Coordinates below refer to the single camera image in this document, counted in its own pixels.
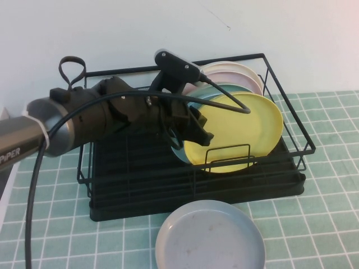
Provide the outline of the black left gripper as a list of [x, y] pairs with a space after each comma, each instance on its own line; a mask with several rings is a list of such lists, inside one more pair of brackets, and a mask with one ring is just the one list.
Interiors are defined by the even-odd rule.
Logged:
[[[191, 113], [198, 122], [191, 122]], [[204, 130], [207, 118], [183, 100], [155, 96], [120, 96], [111, 100], [111, 132], [163, 133], [170, 129], [183, 132], [185, 141], [209, 146], [214, 135]]]

